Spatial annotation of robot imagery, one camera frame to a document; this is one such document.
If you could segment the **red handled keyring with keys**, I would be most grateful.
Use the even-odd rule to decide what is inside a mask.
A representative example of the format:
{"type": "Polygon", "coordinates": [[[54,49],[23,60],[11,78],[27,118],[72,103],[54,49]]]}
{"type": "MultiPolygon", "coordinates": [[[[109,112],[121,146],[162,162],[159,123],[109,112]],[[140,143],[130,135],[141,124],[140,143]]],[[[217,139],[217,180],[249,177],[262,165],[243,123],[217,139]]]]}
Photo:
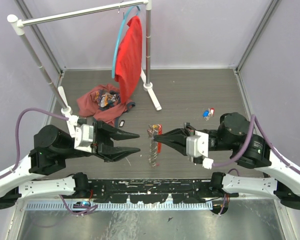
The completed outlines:
{"type": "Polygon", "coordinates": [[[159,153],[159,143],[155,141],[155,136],[162,133],[161,124],[152,124],[148,126],[147,134],[150,139],[148,162],[150,167],[154,168],[157,164],[157,156],[159,153]]]}

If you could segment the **blue and red keys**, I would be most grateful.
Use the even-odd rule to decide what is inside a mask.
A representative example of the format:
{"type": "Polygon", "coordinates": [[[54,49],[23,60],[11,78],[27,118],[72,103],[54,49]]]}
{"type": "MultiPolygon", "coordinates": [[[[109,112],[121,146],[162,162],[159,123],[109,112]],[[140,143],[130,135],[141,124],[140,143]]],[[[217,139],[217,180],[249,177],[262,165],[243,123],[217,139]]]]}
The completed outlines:
{"type": "Polygon", "coordinates": [[[208,108],[205,110],[202,114],[203,118],[208,121],[211,117],[213,117],[215,114],[215,109],[214,108],[208,108]]]}

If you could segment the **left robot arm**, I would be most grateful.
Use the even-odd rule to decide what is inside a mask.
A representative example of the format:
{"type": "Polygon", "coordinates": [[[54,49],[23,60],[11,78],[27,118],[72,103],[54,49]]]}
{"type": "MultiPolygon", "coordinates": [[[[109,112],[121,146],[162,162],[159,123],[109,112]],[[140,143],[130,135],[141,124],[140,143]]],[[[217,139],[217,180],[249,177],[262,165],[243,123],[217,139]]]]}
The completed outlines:
{"type": "Polygon", "coordinates": [[[95,156],[106,163],[118,162],[140,152],[137,147],[115,146],[114,141],[139,138],[139,134],[113,127],[104,121],[75,127],[74,136],[50,124],[34,135],[34,148],[11,168],[0,171],[0,210],[19,199],[57,195],[85,198],[91,187],[86,174],[61,179],[44,178],[66,168],[67,159],[95,156]]]}

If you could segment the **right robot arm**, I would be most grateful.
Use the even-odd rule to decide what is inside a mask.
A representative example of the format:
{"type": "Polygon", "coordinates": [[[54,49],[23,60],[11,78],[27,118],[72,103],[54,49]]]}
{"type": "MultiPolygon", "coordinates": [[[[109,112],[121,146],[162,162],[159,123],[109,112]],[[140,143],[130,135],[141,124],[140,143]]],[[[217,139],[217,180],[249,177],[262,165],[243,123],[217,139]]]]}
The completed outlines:
{"type": "Polygon", "coordinates": [[[182,128],[156,135],[154,141],[188,156],[193,164],[205,169],[236,163],[265,175],[251,178],[214,172],[209,191],[215,197],[259,195],[300,210],[300,167],[279,153],[263,131],[254,133],[254,127],[259,125],[255,115],[247,120],[237,112],[225,113],[217,129],[198,130],[186,122],[182,128]]]}

